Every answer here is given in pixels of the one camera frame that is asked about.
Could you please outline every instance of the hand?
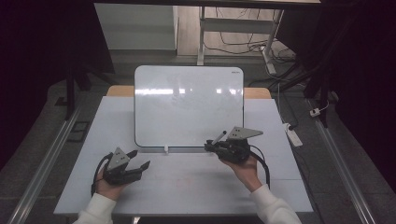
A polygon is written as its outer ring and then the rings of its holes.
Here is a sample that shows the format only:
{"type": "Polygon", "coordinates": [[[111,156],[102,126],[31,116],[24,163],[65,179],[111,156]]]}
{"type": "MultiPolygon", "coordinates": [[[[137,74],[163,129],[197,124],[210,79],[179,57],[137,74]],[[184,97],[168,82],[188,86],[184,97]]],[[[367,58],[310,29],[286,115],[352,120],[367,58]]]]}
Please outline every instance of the hand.
{"type": "Polygon", "coordinates": [[[242,164],[234,164],[229,161],[223,161],[233,169],[236,177],[247,187],[250,192],[262,186],[262,182],[257,177],[257,160],[250,156],[247,161],[242,164]]]}
{"type": "Polygon", "coordinates": [[[111,199],[113,201],[116,201],[120,195],[122,190],[128,186],[128,184],[125,185],[120,185],[120,186],[113,186],[109,185],[104,179],[103,179],[103,169],[99,172],[98,176],[96,177],[96,193],[101,194],[108,199],[111,199]]]}

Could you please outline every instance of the table surface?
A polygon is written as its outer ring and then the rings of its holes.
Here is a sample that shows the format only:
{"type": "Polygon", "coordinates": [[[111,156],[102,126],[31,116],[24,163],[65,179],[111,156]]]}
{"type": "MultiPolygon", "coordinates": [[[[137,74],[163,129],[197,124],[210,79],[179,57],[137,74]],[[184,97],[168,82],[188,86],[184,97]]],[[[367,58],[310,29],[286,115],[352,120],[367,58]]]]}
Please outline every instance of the table surface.
{"type": "MultiPolygon", "coordinates": [[[[131,97],[134,96],[134,86],[111,86],[106,96],[131,97]]],[[[245,99],[271,99],[271,93],[265,88],[244,88],[245,99]]]]}
{"type": "MultiPolygon", "coordinates": [[[[142,179],[122,193],[114,214],[141,217],[254,215],[255,205],[248,197],[248,190],[216,155],[205,152],[202,147],[169,148],[170,153],[165,154],[163,148],[135,144],[133,89],[132,86],[113,86],[103,98],[54,213],[75,216],[83,209],[90,200],[90,184],[97,162],[111,148],[120,147],[125,152],[132,149],[140,152],[127,170],[146,161],[151,164],[142,179]]],[[[245,92],[249,92],[244,103],[245,127],[264,132],[249,139],[249,143],[264,153],[271,172],[272,192],[296,212],[312,212],[275,101],[269,99],[267,89],[246,88],[245,92]]],[[[265,172],[260,166],[258,173],[259,179],[265,182],[265,172]]]]}

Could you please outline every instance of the power strip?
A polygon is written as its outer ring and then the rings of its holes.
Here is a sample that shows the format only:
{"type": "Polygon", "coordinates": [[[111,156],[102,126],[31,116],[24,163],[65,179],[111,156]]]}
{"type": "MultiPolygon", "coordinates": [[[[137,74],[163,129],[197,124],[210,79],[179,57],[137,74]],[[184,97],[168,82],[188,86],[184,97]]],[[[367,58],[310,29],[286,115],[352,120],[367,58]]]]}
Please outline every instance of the power strip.
{"type": "Polygon", "coordinates": [[[284,123],[283,127],[285,128],[286,135],[288,136],[289,140],[293,144],[294,147],[300,147],[303,145],[303,142],[298,137],[297,133],[294,130],[289,130],[290,124],[284,123]]]}

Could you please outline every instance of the small white object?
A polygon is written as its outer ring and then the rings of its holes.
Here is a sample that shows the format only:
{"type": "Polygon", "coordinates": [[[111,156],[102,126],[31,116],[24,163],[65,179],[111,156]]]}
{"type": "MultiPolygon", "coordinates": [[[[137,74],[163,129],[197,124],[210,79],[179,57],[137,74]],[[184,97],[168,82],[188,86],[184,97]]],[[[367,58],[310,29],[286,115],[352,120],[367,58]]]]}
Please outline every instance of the small white object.
{"type": "Polygon", "coordinates": [[[267,66],[268,73],[270,75],[276,75],[276,70],[274,68],[274,65],[270,62],[271,57],[265,53],[264,47],[262,47],[262,57],[264,58],[265,66],[267,66]]]}
{"type": "Polygon", "coordinates": [[[300,147],[303,145],[303,142],[298,137],[297,133],[294,130],[289,130],[290,124],[284,123],[283,126],[285,127],[286,135],[288,136],[289,140],[293,144],[294,147],[300,147]]]}
{"type": "Polygon", "coordinates": [[[312,118],[316,117],[316,116],[318,116],[320,114],[320,110],[318,108],[310,110],[309,114],[311,115],[312,118]]]}
{"type": "Polygon", "coordinates": [[[133,224],[137,224],[139,223],[140,217],[134,217],[134,223],[133,224]]]}

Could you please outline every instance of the wrist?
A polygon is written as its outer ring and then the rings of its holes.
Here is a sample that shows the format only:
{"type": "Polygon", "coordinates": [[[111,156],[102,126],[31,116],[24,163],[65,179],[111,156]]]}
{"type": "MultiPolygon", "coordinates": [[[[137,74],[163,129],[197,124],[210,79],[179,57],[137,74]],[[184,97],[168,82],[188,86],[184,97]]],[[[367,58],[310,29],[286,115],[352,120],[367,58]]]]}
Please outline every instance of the wrist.
{"type": "Polygon", "coordinates": [[[120,194],[117,192],[112,192],[112,191],[97,191],[98,194],[107,197],[110,200],[116,201],[119,197],[120,194]]]}
{"type": "Polygon", "coordinates": [[[246,181],[245,186],[250,192],[253,192],[262,186],[262,182],[259,178],[251,178],[246,181]]]}

